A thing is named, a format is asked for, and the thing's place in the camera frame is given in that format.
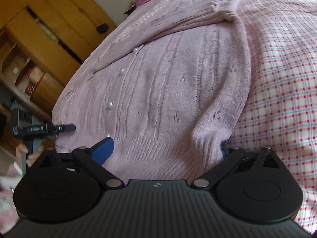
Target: cable knit pattern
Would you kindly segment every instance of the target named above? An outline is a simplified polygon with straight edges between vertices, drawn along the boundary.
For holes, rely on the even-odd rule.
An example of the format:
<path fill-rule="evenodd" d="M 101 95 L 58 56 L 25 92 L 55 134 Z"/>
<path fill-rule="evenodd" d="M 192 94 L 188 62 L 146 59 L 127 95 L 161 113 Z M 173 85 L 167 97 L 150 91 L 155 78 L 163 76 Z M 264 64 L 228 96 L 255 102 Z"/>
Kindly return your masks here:
<path fill-rule="evenodd" d="M 222 159 L 250 82 L 239 0 L 152 0 L 84 62 L 53 110 L 68 152 L 110 135 L 123 179 L 187 179 Z"/>

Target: pink checkered fabric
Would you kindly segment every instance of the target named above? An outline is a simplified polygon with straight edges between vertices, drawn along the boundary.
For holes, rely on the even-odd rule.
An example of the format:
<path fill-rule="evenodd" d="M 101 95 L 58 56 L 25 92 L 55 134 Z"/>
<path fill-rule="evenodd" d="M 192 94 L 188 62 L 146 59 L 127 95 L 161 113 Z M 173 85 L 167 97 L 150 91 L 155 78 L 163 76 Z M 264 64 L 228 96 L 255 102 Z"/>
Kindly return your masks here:
<path fill-rule="evenodd" d="M 296 222 L 317 229 L 317 0 L 243 0 L 252 81 L 231 143 L 274 147 L 301 186 Z"/>

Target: person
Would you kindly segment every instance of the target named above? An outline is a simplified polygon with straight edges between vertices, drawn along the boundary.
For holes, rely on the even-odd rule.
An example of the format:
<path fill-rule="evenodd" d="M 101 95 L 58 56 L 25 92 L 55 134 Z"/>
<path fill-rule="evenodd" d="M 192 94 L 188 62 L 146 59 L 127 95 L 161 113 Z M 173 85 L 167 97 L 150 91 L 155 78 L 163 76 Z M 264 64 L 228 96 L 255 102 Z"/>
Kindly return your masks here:
<path fill-rule="evenodd" d="M 27 164 L 31 167 L 43 152 L 43 146 L 38 151 L 29 155 Z M 19 220 L 18 214 L 13 204 L 13 192 L 22 178 L 22 155 L 28 153 L 24 144 L 16 147 L 16 161 L 9 166 L 7 174 L 0 176 L 0 233 L 8 232 Z"/>

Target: hand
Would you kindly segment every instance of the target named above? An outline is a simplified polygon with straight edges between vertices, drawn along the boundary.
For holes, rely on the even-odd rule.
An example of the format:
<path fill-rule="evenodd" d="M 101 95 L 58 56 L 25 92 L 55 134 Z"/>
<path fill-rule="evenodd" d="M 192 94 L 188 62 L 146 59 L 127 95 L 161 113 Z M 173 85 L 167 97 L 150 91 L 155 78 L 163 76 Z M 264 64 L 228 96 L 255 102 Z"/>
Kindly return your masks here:
<path fill-rule="evenodd" d="M 43 152 L 43 146 L 40 146 L 38 152 L 29 155 L 29 158 L 26 161 L 29 167 L 31 167 L 34 164 L 34 162 L 41 155 L 42 152 Z M 16 163 L 21 169 L 22 169 L 22 153 L 28 153 L 28 148 L 24 144 L 21 143 L 16 147 Z"/>

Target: wooden wardrobe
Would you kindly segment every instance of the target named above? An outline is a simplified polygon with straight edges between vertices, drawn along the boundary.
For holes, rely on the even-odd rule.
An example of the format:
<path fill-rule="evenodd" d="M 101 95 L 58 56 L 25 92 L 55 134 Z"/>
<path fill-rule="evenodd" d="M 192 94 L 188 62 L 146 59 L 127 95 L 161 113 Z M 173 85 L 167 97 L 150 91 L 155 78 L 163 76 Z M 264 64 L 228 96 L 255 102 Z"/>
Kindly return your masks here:
<path fill-rule="evenodd" d="M 50 120 L 65 85 L 115 27 L 93 0 L 0 0 L 0 81 Z"/>

